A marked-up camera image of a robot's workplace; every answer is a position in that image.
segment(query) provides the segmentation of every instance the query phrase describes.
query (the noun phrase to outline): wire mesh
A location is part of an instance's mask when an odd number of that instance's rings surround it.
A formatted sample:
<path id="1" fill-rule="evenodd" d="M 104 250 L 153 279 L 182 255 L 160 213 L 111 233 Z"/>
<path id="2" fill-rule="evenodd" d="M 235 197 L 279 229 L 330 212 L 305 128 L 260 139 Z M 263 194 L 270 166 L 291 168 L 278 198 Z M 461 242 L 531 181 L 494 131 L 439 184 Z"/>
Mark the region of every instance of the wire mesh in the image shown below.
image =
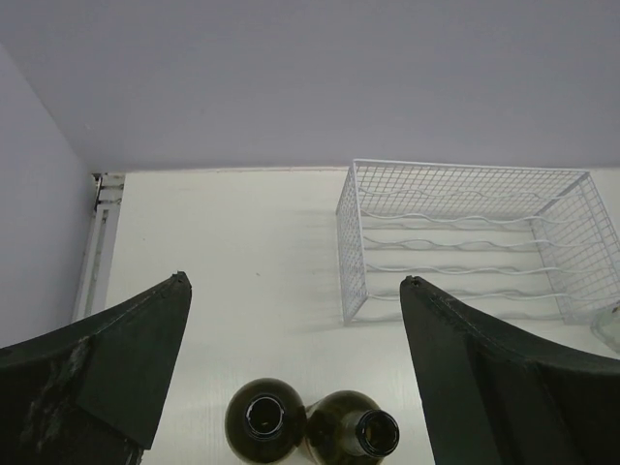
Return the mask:
<path id="1" fill-rule="evenodd" d="M 354 167 L 347 173 L 336 218 L 340 292 L 344 320 L 349 322 L 368 297 Z"/>
<path id="2" fill-rule="evenodd" d="M 375 276 L 421 269 L 455 279 L 495 273 L 502 283 L 511 276 L 542 274 L 548 289 L 539 289 L 540 279 L 526 285 L 535 283 L 537 294 L 514 281 L 514 289 L 468 288 L 466 296 L 555 299 L 566 323 L 587 323 L 594 312 L 620 299 L 618 237 L 587 171 L 355 160 L 337 216 L 345 322 L 368 297 L 397 297 L 396 289 L 391 294 L 369 291 L 367 270 Z M 461 235 L 440 240 L 430 230 Z M 503 237 L 496 232 L 510 233 L 511 240 L 496 239 Z M 367 262 L 366 254 L 377 249 L 388 251 L 382 262 Z M 521 258 L 450 266 L 433 263 L 427 253 L 433 250 L 511 252 L 502 257 L 534 251 L 540 256 L 525 267 L 514 266 L 525 263 Z M 424 252 L 404 255 L 416 251 Z"/>

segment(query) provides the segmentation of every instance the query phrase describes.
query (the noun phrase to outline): white surface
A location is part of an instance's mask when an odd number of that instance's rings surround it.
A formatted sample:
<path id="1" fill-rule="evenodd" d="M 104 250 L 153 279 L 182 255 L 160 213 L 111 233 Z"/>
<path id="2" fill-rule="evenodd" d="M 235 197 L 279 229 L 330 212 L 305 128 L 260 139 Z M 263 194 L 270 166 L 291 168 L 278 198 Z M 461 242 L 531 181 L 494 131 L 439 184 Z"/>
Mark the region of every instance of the white surface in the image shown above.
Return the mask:
<path id="1" fill-rule="evenodd" d="M 71 321 L 94 194 L 0 46 L 0 347 Z"/>
<path id="2" fill-rule="evenodd" d="M 617 0 L 3 0 L 92 168 L 618 165 Z"/>
<path id="3" fill-rule="evenodd" d="M 244 383 L 272 376 L 307 403 L 365 392 L 402 428 L 393 464 L 432 464 L 409 347 L 400 323 L 342 327 L 335 205 L 346 172 L 160 172 L 127 176 L 108 306 L 177 270 L 194 297 L 169 397 L 145 465 L 238 463 L 226 406 Z M 595 174 L 616 225 L 620 170 Z M 397 288 L 402 276 L 394 275 Z M 521 325 L 595 354 L 587 327 Z M 288 463 L 306 463 L 295 455 Z"/>

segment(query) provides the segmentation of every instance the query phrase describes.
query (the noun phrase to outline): bottle neck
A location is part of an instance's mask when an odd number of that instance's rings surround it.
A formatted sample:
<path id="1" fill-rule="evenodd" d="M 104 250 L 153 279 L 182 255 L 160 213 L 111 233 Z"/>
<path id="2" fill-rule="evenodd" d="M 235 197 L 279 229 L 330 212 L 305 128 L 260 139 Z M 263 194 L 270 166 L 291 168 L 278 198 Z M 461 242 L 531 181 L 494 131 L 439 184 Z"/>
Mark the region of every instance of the bottle neck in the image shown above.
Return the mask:
<path id="1" fill-rule="evenodd" d="M 280 435 L 284 424 L 284 406 L 277 397 L 261 395 L 245 411 L 248 434 L 259 441 L 268 441 Z"/>
<path id="2" fill-rule="evenodd" d="M 342 426 L 342 447 L 350 455 L 383 458 L 398 446 L 398 424 L 381 410 L 352 412 Z"/>

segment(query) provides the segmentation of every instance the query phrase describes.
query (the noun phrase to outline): glass bottle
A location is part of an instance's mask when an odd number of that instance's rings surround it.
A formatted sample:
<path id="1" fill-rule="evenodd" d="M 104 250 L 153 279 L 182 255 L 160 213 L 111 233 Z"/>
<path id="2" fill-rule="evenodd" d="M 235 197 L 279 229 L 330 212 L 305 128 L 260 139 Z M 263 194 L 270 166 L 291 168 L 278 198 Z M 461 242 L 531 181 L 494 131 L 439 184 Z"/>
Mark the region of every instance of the glass bottle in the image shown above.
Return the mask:
<path id="1" fill-rule="evenodd" d="M 226 411 L 226 439 L 247 463 L 278 463 L 301 444 L 306 414 L 299 394 L 280 380 L 248 383 Z"/>
<path id="2" fill-rule="evenodd" d="M 305 446 L 321 465 L 381 463 L 399 436 L 394 418 L 354 390 L 334 392 L 308 408 Z"/>

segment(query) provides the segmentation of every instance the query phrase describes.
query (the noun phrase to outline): bottle lip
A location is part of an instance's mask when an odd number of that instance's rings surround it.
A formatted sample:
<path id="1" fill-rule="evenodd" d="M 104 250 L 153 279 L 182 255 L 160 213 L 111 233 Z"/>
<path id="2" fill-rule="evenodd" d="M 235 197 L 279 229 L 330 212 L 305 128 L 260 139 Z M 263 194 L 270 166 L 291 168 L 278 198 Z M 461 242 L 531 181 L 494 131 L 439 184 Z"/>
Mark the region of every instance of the bottle lip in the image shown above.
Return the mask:
<path id="1" fill-rule="evenodd" d="M 383 437 L 371 438 L 372 428 L 381 428 Z M 383 458 L 390 455 L 398 446 L 400 431 L 398 423 L 392 415 L 383 410 L 371 410 L 359 419 L 356 427 L 356 436 L 361 448 L 374 458 Z"/>
<path id="2" fill-rule="evenodd" d="M 255 439 L 267 441 L 277 437 L 284 424 L 282 402 L 272 395 L 255 397 L 245 411 L 245 424 Z"/>

